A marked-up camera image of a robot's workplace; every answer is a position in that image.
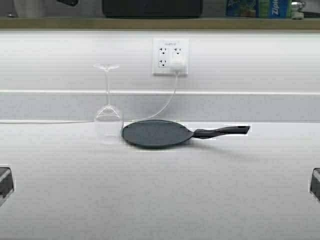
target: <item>ziploc box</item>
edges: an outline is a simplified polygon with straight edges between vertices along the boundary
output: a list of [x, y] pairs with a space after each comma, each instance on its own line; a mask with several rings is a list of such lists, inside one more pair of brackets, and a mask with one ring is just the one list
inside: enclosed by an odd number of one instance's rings
[[257, 17], [268, 19], [291, 18], [292, 0], [258, 0]]
[[226, 0], [228, 17], [257, 17], [257, 0]]

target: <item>white cable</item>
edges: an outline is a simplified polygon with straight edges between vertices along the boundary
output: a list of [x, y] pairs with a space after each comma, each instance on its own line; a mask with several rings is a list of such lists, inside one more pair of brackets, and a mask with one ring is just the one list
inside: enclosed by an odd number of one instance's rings
[[[172, 69], [176, 70], [175, 72], [175, 81], [174, 81], [174, 86], [173, 86], [173, 92], [171, 94], [171, 96], [169, 97], [169, 99], [167, 100], [167, 102], [164, 104], [164, 106], [155, 114], [145, 117], [145, 118], [141, 118], [141, 119], [133, 119], [133, 120], [127, 120], [127, 122], [139, 122], [139, 121], [144, 121], [144, 120], [148, 120], [148, 119], [152, 119], [156, 116], [158, 116], [160, 113], [162, 113], [167, 107], [168, 105], [171, 103], [172, 99], [174, 98], [174, 95], [177, 92], [177, 88], [178, 88], [178, 82], [179, 82], [179, 74], [180, 74], [180, 70], [182, 68], [183, 65], [178, 64], [172, 67]], [[19, 125], [19, 124], [25, 124], [25, 125], [50, 125], [50, 124], [83, 124], [83, 123], [92, 123], [94, 122], [93, 120], [91, 121], [67, 121], [67, 120], [61, 120], [61, 121], [41, 121], [41, 120], [0, 120], [0, 124], [8, 124], [8, 125]]]
[[145, 121], [148, 119], [152, 119], [156, 116], [158, 116], [160, 113], [162, 113], [167, 107], [168, 105], [171, 103], [172, 99], [174, 98], [174, 95], [176, 94], [177, 88], [178, 88], [178, 81], [179, 81], [179, 72], [175, 73], [175, 81], [174, 81], [174, 89], [173, 89], [173, 93], [171, 94], [171, 96], [169, 97], [169, 99], [167, 100], [167, 102], [165, 103], [165, 105], [155, 114], [145, 117], [145, 118], [140, 118], [140, 119], [134, 119], [134, 120], [128, 120], [128, 122], [140, 122], [140, 121]]

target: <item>glass stem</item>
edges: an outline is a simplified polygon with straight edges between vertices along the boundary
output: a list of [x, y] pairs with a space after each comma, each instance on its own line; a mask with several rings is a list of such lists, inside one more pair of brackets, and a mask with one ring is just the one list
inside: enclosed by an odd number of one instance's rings
[[106, 91], [105, 100], [107, 105], [111, 105], [109, 72], [104, 71], [104, 74], [105, 74], [105, 91]]

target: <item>outlet cover plate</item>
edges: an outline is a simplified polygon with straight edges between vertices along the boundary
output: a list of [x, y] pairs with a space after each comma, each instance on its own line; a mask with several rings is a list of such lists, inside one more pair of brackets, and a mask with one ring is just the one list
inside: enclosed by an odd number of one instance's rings
[[179, 57], [184, 59], [185, 68], [180, 75], [188, 75], [189, 72], [189, 39], [187, 38], [154, 38], [153, 39], [153, 67], [154, 75], [174, 75], [170, 64], [179, 50]]

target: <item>white countertop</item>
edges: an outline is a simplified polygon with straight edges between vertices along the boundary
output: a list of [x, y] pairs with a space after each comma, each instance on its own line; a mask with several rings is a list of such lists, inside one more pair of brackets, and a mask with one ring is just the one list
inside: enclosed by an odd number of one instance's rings
[[99, 144], [93, 123], [0, 124], [0, 165], [16, 184], [0, 238], [318, 239], [308, 188], [320, 124], [251, 125], [248, 136], [142, 150]]

